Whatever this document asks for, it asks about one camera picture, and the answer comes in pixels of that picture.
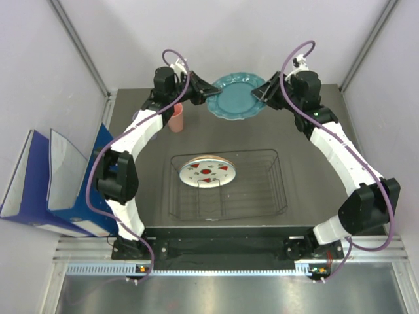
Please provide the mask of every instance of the blue plate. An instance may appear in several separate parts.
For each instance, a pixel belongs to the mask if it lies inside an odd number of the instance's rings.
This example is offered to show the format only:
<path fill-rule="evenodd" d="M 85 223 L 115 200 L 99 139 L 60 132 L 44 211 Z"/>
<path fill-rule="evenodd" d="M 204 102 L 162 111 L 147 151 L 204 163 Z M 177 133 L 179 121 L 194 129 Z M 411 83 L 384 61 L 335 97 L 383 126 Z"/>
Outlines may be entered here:
<path fill-rule="evenodd" d="M 207 98 L 208 110 L 219 118 L 243 120 L 255 116 L 265 104 L 251 94 L 264 79 L 251 73 L 232 73 L 221 77 L 213 85 L 221 88 L 221 94 Z"/>

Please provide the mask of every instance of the gray floor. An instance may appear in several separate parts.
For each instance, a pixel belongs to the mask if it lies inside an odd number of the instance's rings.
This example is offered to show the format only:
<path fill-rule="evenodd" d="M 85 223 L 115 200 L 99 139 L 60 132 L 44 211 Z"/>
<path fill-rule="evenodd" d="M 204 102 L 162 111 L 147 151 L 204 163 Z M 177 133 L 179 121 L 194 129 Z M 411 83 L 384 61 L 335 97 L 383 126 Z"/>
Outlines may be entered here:
<path fill-rule="evenodd" d="M 105 281 L 66 277 L 76 302 Z M 109 283 L 80 305 L 61 298 L 57 313 L 406 313 L 391 264 L 348 264 L 326 285 L 305 277 L 152 277 Z"/>
<path fill-rule="evenodd" d="M 110 124 L 116 136 L 131 123 L 132 115 L 149 95 L 147 89 L 119 90 Z M 339 117 L 353 141 L 342 97 L 337 85 L 321 89 L 323 104 Z M 308 226 L 335 215 L 346 199 L 340 179 L 320 151 L 299 133 L 288 111 L 267 107 L 247 120 L 228 121 L 211 114 L 206 105 L 183 104 L 185 129 L 172 133 L 164 128 L 143 149 L 136 166 L 139 191 L 136 201 L 140 217 L 150 226 Z M 208 154 L 232 150 L 268 150 L 278 153 L 287 210 L 282 214 L 223 221 L 182 221 L 169 215 L 170 160 L 182 154 Z"/>

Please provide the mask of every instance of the white wall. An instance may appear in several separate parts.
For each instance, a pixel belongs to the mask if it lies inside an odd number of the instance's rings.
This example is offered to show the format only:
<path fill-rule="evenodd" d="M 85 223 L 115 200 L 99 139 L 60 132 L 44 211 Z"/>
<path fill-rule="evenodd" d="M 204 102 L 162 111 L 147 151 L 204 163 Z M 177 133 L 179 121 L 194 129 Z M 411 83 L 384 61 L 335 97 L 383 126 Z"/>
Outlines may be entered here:
<path fill-rule="evenodd" d="M 108 89 L 151 87 L 173 48 L 213 82 L 235 71 L 265 79 L 301 42 L 310 65 L 342 83 L 386 0 L 61 0 Z"/>
<path fill-rule="evenodd" d="M 346 92 L 366 157 L 401 184 L 397 231 L 419 278 L 419 2 L 400 1 Z"/>
<path fill-rule="evenodd" d="M 105 101 L 47 1 L 1 4 L 0 198 L 29 129 L 87 156 Z M 0 238 L 0 312 L 35 313 L 58 236 L 2 220 Z"/>

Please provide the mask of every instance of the white plate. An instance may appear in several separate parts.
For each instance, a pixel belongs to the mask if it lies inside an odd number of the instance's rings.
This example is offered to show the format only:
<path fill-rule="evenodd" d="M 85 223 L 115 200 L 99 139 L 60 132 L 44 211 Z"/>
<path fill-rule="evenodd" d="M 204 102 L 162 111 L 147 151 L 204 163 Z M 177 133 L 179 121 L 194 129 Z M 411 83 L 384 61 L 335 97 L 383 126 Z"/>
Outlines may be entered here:
<path fill-rule="evenodd" d="M 236 168 L 232 162 L 212 155 L 188 161 L 179 172 L 182 182 L 196 188 L 216 188 L 230 183 L 235 176 Z"/>

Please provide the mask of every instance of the pink cup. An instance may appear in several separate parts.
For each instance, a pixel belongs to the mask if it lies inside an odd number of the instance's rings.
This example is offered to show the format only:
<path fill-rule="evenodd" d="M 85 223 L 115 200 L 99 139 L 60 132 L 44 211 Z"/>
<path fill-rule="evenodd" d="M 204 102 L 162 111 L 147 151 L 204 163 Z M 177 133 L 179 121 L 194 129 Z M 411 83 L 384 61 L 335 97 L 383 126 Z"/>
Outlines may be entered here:
<path fill-rule="evenodd" d="M 175 106 L 175 112 L 168 121 L 170 130 L 174 133 L 179 133 L 183 130 L 183 106 L 181 103 L 177 103 Z"/>

